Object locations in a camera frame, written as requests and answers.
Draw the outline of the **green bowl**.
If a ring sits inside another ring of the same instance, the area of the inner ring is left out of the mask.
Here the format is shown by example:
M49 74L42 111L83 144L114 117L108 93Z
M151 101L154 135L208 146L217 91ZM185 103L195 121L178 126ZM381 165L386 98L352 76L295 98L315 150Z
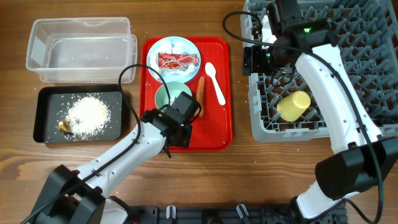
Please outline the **green bowl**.
M181 92L185 92L192 96L191 90L184 83L168 82L166 83L166 86L169 92L166 91L165 85L162 85L155 93L155 105L158 109L160 109L163 105L171 105L179 96L179 94L181 94Z

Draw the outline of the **yellow plastic cup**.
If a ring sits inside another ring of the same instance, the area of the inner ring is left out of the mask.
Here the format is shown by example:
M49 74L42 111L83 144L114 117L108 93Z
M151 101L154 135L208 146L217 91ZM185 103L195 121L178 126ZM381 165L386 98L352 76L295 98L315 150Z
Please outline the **yellow plastic cup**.
M311 99L306 92L295 91L278 102L277 111L283 120L293 122L301 117L310 103Z

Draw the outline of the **red snack wrapper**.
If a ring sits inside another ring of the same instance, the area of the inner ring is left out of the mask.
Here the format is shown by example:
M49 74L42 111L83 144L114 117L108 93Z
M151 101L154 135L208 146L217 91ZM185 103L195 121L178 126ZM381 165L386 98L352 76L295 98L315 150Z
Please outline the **red snack wrapper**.
M199 59L196 54L158 53L157 63L159 68L175 69L198 65Z

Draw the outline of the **white rice pile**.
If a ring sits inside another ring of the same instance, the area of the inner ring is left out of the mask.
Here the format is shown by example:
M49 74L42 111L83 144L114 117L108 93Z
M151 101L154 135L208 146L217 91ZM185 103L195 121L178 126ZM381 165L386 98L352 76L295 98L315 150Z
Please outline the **white rice pile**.
M58 123L66 120L72 133L58 133L68 141L90 141L102 135L111 120L111 111L101 96L101 93L61 94L56 128L58 131Z

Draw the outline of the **brown food scrap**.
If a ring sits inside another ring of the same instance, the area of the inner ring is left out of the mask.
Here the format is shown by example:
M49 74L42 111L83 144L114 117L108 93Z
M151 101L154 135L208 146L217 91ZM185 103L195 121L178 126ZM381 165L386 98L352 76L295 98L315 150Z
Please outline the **brown food scrap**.
M70 127L70 123L66 120L60 121L58 123L58 131L62 134L71 134L72 129Z

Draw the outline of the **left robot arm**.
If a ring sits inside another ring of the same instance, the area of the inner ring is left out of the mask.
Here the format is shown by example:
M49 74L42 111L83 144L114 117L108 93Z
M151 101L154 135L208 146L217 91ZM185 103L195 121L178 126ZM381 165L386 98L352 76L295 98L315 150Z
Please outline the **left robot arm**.
M137 167L174 144L188 146L199 103L186 93L138 116L126 96L135 128L97 159L75 170L56 167L23 223L99 223L110 193Z

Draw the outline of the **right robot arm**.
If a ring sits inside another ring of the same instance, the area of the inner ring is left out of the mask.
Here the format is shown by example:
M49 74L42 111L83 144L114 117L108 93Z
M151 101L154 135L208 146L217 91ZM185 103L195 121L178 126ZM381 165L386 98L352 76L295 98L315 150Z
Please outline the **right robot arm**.
M384 205L383 182L397 160L397 140L386 139L362 105L325 19L306 20L297 1L266 7L275 42L246 39L243 74L274 76L291 66L311 89L329 131L333 155L315 168L316 181L290 203L291 223L324 217L352 196L378 188L375 222Z

